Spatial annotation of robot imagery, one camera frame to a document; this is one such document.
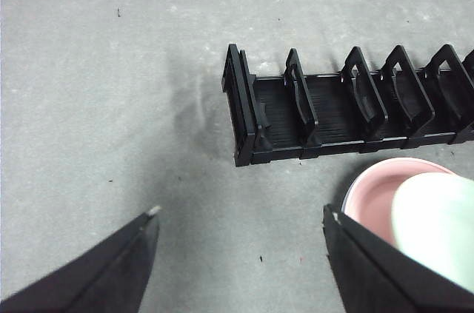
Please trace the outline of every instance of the black plastic rack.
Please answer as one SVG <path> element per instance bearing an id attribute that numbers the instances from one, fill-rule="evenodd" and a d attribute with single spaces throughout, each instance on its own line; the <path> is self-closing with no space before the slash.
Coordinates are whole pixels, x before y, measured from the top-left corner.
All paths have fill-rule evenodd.
<path id="1" fill-rule="evenodd" d="M 315 75 L 291 49 L 283 75 L 258 78 L 230 44 L 222 89 L 236 166 L 474 139 L 474 50 L 461 63 L 449 44 L 419 70 L 398 45 L 371 72 L 354 47 L 342 71 Z"/>

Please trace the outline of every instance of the plastic slot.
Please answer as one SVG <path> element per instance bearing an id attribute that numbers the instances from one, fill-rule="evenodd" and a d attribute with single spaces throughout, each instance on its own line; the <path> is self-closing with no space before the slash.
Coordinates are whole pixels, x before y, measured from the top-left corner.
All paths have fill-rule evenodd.
<path id="1" fill-rule="evenodd" d="M 409 136 L 419 135 L 434 118 L 433 106 L 401 45 L 372 77 L 388 113 L 388 121 L 379 130 L 383 144 L 378 148 L 403 147 Z"/>
<path id="2" fill-rule="evenodd" d="M 444 62 L 449 65 L 448 70 L 440 70 Z M 432 57 L 420 80 L 427 93 L 429 90 L 433 94 L 430 97 L 428 93 L 430 99 L 438 102 L 435 113 L 445 112 L 444 128 L 449 125 L 449 131 L 455 133 L 448 142 L 468 140 L 474 124 L 474 84 L 451 45 L 445 44 Z"/>

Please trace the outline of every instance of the metal tip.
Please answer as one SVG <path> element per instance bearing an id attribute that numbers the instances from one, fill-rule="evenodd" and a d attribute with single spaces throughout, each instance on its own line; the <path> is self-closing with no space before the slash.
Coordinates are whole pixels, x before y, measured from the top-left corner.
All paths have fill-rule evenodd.
<path id="1" fill-rule="evenodd" d="M 158 213 L 158 211 L 161 209 L 160 206 L 154 206 L 152 209 L 150 209 L 148 212 L 147 212 L 147 216 L 148 217 L 153 217 L 156 213 Z"/>

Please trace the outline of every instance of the concrete floor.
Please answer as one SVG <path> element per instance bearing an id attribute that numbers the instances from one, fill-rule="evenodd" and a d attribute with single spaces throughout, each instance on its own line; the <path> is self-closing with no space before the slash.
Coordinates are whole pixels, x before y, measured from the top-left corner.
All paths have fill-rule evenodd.
<path id="1" fill-rule="evenodd" d="M 1 296 L 57 269 L 155 204 L 141 312 L 344 311 L 324 204 L 381 159 L 474 177 L 474 143 L 235 168 L 227 44 L 276 75 L 370 68 L 403 44 L 416 67 L 474 48 L 474 0 L 2 0 Z"/>

